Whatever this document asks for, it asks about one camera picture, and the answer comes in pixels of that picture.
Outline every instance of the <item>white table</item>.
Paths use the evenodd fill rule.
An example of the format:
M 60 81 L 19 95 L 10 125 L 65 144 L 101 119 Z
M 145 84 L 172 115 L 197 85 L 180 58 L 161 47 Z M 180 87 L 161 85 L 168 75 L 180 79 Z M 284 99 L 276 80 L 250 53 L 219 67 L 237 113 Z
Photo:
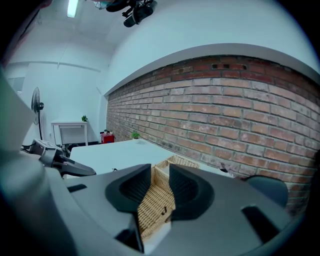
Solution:
M 56 145 L 56 135 L 55 135 L 55 126 L 58 126 L 59 132 L 60 132 L 60 138 L 61 138 L 61 145 L 63 144 L 62 142 L 62 136 L 61 136 L 61 128 L 81 128 L 82 126 L 84 127 L 84 141 L 85 145 L 88 146 L 88 127 L 87 127 L 88 122 L 83 122 L 83 121 L 68 121 L 68 120 L 54 120 L 51 122 L 51 132 L 53 135 L 54 139 L 54 144 Z
M 148 142 L 144 139 L 133 139 L 115 143 L 74 147 L 70 159 L 93 168 L 97 175 L 121 170 L 140 164 L 158 164 L 177 153 Z M 200 169 L 215 174 L 231 177 L 229 173 L 198 162 Z

